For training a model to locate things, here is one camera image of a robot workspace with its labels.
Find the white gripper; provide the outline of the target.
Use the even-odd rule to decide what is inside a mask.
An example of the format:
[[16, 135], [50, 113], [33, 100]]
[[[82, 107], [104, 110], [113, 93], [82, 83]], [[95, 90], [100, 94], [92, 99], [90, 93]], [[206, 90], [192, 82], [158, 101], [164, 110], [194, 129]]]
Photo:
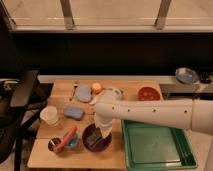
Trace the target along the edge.
[[98, 114], [94, 115], [94, 122], [95, 126], [101, 129], [101, 135], [103, 138], [106, 138], [108, 135], [110, 135], [110, 131], [113, 126], [113, 119], [104, 117]]

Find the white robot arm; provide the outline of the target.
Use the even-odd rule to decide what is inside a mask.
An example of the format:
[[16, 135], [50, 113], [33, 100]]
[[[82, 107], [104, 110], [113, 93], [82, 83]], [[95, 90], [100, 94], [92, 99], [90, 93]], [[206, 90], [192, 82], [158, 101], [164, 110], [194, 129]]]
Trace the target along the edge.
[[105, 89], [94, 105], [95, 126], [104, 137], [112, 130], [114, 119], [124, 119], [160, 126], [190, 129], [213, 135], [213, 101], [159, 100], [123, 101], [120, 89]]

